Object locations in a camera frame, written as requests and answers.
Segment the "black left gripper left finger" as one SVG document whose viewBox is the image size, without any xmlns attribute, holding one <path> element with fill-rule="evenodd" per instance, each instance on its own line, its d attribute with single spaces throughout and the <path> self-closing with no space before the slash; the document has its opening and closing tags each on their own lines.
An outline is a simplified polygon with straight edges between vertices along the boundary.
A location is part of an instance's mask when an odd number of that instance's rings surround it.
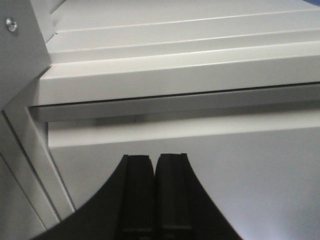
<svg viewBox="0 0 320 240">
<path fill-rule="evenodd" d="M 154 240 L 155 178 L 147 155 L 124 155 L 97 193 L 37 240 Z"/>
</svg>

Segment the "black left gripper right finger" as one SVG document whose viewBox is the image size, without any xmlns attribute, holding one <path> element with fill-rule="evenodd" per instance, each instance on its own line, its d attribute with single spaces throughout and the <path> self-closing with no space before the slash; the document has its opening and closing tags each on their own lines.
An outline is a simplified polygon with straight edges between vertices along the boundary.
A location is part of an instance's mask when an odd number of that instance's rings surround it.
<svg viewBox="0 0 320 240">
<path fill-rule="evenodd" d="M 200 183 L 187 154 L 161 154 L 155 185 L 159 240 L 241 239 Z"/>
</svg>

